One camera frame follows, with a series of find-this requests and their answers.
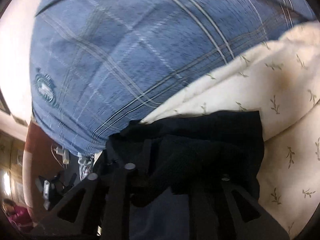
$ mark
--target wooden cabinet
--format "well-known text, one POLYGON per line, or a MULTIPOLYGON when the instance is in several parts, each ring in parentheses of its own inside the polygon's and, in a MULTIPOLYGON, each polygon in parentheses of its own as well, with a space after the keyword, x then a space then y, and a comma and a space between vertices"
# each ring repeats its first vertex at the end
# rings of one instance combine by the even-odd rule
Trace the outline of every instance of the wooden cabinet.
POLYGON ((24 204, 22 186, 22 160, 24 142, 0 131, 0 174, 8 174, 10 178, 10 195, 5 194, 5 184, 1 184, 2 197, 11 198, 17 204, 24 204))

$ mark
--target plaid pattern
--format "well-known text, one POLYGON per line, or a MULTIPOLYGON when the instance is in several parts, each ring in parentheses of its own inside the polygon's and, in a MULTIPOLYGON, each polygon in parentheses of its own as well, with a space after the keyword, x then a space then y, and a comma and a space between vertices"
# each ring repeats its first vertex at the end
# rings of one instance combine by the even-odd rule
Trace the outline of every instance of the plaid pattern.
POLYGON ((77 155, 244 50, 314 19, 305 0, 43 0, 33 113, 77 155))

